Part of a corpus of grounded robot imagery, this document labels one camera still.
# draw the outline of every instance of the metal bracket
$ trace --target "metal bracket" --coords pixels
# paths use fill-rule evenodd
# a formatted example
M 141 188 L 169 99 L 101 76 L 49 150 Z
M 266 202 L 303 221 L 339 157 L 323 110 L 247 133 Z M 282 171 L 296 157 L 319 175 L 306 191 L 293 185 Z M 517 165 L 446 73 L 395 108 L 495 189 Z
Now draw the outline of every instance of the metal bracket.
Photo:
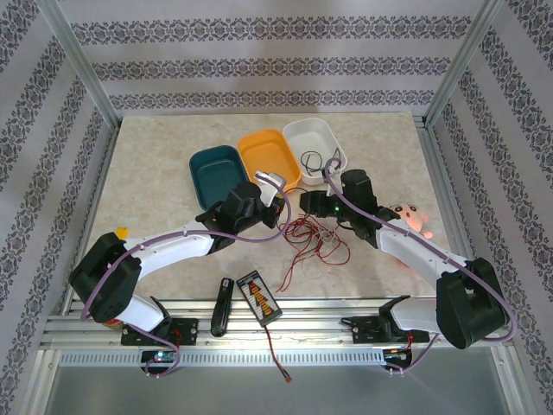
M 377 316 L 354 316 L 341 319 L 341 323 L 352 328 L 353 344 L 378 344 L 378 343 L 407 343 L 407 332 L 405 335 L 389 339 L 380 328 Z M 428 343 L 430 336 L 426 331 L 411 330 L 413 343 Z
M 168 335 L 163 340 L 179 346 L 195 346 L 198 334 L 197 318 L 173 318 L 168 329 Z M 159 346 L 166 348 L 167 345 L 156 342 L 145 335 L 125 326 L 121 335 L 123 346 Z

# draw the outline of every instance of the pink plush toy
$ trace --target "pink plush toy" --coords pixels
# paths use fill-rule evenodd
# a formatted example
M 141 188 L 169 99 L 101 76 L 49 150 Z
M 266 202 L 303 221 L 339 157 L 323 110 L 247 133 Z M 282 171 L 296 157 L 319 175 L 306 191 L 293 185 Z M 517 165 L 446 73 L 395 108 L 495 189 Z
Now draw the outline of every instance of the pink plush toy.
M 421 211 L 418 207 L 408 205 L 407 203 L 401 203 L 399 205 L 392 205 L 390 209 L 399 214 L 401 219 L 407 222 L 407 225 L 419 232 L 425 238 L 432 238 L 433 233 L 431 231 L 423 231 L 423 225 L 429 221 L 429 216 Z

